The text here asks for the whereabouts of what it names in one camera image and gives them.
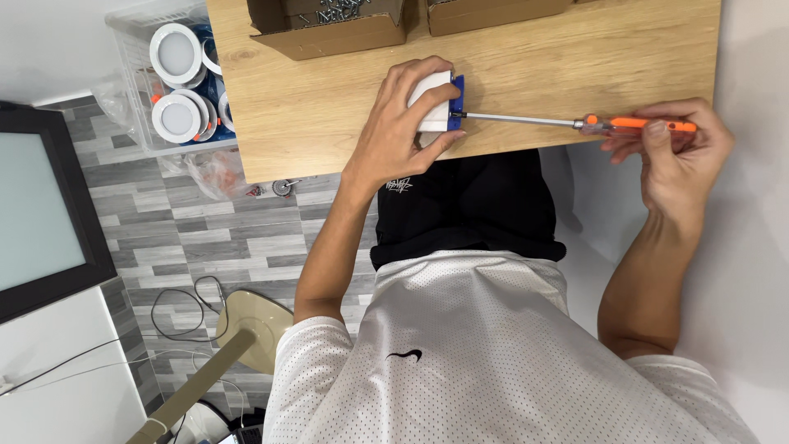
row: gray wood-look tile floor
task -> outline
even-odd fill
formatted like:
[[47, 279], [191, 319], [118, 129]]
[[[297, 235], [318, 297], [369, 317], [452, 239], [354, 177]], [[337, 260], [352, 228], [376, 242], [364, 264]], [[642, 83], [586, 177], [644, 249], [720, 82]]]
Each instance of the gray wood-look tile floor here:
[[[233, 201], [207, 198], [194, 180], [168, 171], [156, 158], [148, 158], [141, 147], [101, 112], [95, 101], [77, 107], [60, 107], [67, 121], [74, 149], [99, 215], [107, 245], [122, 277], [131, 312], [142, 334], [157, 334], [151, 322], [151, 306], [166, 288], [190, 293], [193, 282], [204, 276], [219, 279], [225, 295], [244, 288], [293, 308], [294, 293], [306, 255], [323, 225], [335, 197], [339, 175], [298, 178], [290, 198], [255, 199], [244, 196]], [[371, 205], [357, 255], [356, 269], [342, 314], [355, 336], [373, 291], [375, 272], [369, 249], [375, 245], [377, 205]], [[198, 291], [209, 303], [219, 297], [211, 280], [203, 280]], [[124, 312], [118, 299], [118, 313]], [[200, 322], [196, 302], [177, 292], [165, 293], [153, 317], [166, 333], [182, 333]], [[185, 335], [208, 339], [216, 334], [217, 315], [206, 309], [200, 328]], [[127, 329], [129, 319], [124, 318]], [[134, 344], [137, 351], [154, 354], [184, 349], [212, 355], [215, 343], [171, 341], [146, 337]], [[151, 359], [152, 372], [139, 371], [139, 386], [155, 395], [158, 384], [163, 399], [195, 373], [194, 365], [208, 360], [188, 352], [170, 352]], [[154, 378], [155, 381], [142, 381]], [[241, 408], [265, 408], [271, 391], [269, 374], [260, 374], [236, 363], [223, 379], [206, 393], [205, 400], [228, 418]]]

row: black logo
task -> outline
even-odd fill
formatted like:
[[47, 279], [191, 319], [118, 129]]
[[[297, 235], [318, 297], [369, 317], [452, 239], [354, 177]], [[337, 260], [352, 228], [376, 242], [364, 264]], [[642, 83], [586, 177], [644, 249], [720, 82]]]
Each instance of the black logo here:
[[389, 353], [389, 355], [387, 355], [387, 358], [389, 356], [400, 356], [401, 358], [407, 358], [409, 356], [416, 356], [417, 357], [417, 362], [419, 362], [419, 359], [422, 357], [422, 351], [421, 350], [411, 350], [408, 353], [402, 353], [402, 354], [401, 353]]

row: fingernail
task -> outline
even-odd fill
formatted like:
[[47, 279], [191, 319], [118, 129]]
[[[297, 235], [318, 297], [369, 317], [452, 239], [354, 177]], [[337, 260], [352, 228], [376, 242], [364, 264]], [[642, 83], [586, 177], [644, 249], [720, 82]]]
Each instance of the fingernail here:
[[652, 120], [646, 126], [646, 132], [652, 137], [660, 136], [661, 134], [665, 133], [668, 128], [666, 127], [666, 122], [662, 120]]

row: orange screwdriver handle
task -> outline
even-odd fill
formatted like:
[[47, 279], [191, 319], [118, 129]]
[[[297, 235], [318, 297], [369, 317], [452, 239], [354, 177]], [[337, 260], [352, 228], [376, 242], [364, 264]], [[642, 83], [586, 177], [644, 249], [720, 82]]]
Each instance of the orange screwdriver handle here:
[[[677, 119], [665, 119], [671, 131], [671, 144], [683, 147], [696, 137], [696, 124]], [[578, 130], [584, 136], [605, 136], [614, 139], [640, 141], [641, 132], [649, 119], [619, 116], [604, 119], [594, 114], [584, 117], [583, 126]]]

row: person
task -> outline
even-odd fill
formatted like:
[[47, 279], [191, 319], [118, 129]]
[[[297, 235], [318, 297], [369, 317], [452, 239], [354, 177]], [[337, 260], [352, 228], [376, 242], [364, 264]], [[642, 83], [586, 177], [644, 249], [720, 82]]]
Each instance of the person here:
[[[437, 56], [393, 66], [296, 290], [264, 442], [756, 442], [710, 373], [673, 356], [682, 277], [734, 138], [701, 99], [635, 111], [649, 216], [605, 289], [596, 340], [567, 313], [553, 203], [537, 150], [436, 158], [419, 122], [453, 85], [406, 103], [451, 70]], [[659, 117], [698, 126], [675, 152]], [[341, 312], [365, 215], [378, 193], [376, 290], [356, 343]]]

